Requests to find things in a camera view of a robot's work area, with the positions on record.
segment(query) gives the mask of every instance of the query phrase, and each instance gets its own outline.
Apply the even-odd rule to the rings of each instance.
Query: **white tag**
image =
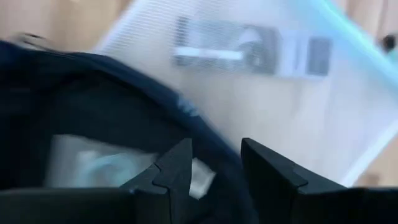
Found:
[[[206,164],[197,158],[192,159],[192,180],[189,195],[200,199],[207,194],[216,175]]]

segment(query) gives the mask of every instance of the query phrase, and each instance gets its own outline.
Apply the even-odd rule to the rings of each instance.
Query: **plastic packaging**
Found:
[[[46,186],[120,187],[148,168],[155,154],[72,135],[54,136]]]
[[[327,0],[137,0],[94,53],[181,91],[236,149],[346,186],[398,131],[396,67]]]

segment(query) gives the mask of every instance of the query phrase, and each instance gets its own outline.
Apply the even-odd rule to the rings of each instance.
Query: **label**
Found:
[[[192,180],[189,195],[200,199],[207,194],[216,173],[197,158],[192,159]]]
[[[328,37],[226,21],[183,21],[173,51],[177,66],[270,77],[329,73],[332,41]]]

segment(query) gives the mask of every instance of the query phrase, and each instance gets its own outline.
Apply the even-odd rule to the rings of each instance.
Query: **black fabric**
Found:
[[[201,200],[212,214],[205,220],[257,222],[239,156],[181,109],[180,95],[144,74],[105,56],[0,42],[0,93],[0,188],[42,186],[55,134],[160,154],[192,138],[193,156],[217,172]]]
[[[382,40],[382,46],[386,52],[390,52],[396,47],[396,37],[392,34],[385,36]]]

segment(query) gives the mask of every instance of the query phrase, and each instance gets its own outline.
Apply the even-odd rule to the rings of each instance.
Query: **wooden floor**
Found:
[[[335,1],[346,5],[347,0]],[[30,32],[47,38],[55,49],[88,51],[129,3],[130,0],[0,0],[0,38],[11,40],[17,33]],[[364,30],[380,31],[374,26],[370,29],[368,24],[363,22]],[[387,32],[385,26],[383,29],[382,32]],[[357,184],[398,185],[398,175],[395,174],[397,149],[398,138],[390,143]]]
[[[0,38],[41,35],[60,50],[89,50],[130,0],[0,0]]]

